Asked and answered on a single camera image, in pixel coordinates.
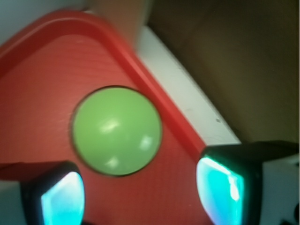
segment wall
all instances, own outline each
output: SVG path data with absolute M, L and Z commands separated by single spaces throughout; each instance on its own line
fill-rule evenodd
M 157 0 L 149 24 L 242 141 L 299 142 L 298 1 Z

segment cyan light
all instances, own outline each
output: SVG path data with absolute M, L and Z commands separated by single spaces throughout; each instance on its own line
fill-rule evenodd
M 45 225 L 79 225 L 84 213 L 83 180 L 69 172 L 41 197 Z
M 244 179 L 209 157 L 197 165 L 197 187 L 200 200 L 216 225 L 242 223 Z

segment red plastic surface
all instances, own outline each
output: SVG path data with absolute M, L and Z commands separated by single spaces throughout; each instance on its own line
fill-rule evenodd
M 88 168 L 70 123 L 90 92 L 122 85 L 147 96 L 163 121 L 153 161 L 125 177 Z M 80 12 L 49 14 L 0 48 L 0 163 L 71 160 L 94 224 L 211 224 L 196 189 L 204 143 L 134 52 L 105 21 Z

